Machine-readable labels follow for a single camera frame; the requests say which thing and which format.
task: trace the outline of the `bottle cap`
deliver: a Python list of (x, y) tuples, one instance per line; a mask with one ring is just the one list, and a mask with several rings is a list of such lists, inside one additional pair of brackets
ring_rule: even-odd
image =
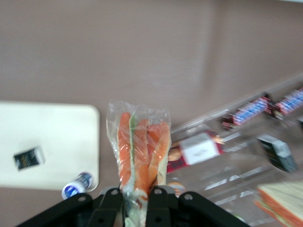
[(62, 189), (62, 198), (68, 199), (71, 196), (78, 194), (78, 193), (84, 193), (86, 191), (85, 186), (80, 181), (72, 181), (65, 185), (65, 187)]

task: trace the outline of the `black package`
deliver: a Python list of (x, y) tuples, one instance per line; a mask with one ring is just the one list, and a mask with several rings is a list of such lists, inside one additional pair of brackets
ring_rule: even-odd
[(39, 147), (14, 155), (17, 168), (24, 169), (30, 166), (36, 166), (45, 162), (42, 151)]
[(259, 136), (258, 139), (266, 151), (269, 161), (275, 167), (287, 172), (293, 172), (298, 168), (285, 142), (266, 134)]

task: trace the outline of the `clear plastic bag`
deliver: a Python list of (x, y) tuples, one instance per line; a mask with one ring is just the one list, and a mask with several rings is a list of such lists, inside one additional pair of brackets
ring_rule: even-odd
[(168, 109), (111, 101), (107, 136), (117, 159), (125, 198), (125, 226), (144, 226), (150, 189), (166, 184), (171, 146)]

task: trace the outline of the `product label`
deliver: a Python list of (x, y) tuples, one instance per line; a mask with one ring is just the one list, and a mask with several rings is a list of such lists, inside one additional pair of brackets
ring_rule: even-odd
[(206, 133), (182, 141), (180, 147), (187, 165), (203, 162), (220, 154), (216, 143)]
[(248, 103), (244, 108), (235, 113), (233, 115), (233, 122), (236, 125), (241, 125), (250, 120), (251, 118), (257, 116), (258, 114), (264, 112), (265, 110), (267, 110), (267, 108), (267, 99), (260, 97), (252, 103)]
[(82, 173), (77, 177), (77, 181), (80, 181), (82, 184), (84, 184), (84, 187), (88, 189), (92, 183), (92, 176), (87, 173)]
[(290, 112), (299, 108), (303, 105), (303, 88), (294, 91), (276, 105), (280, 108), (281, 113), (284, 115), (289, 114)]

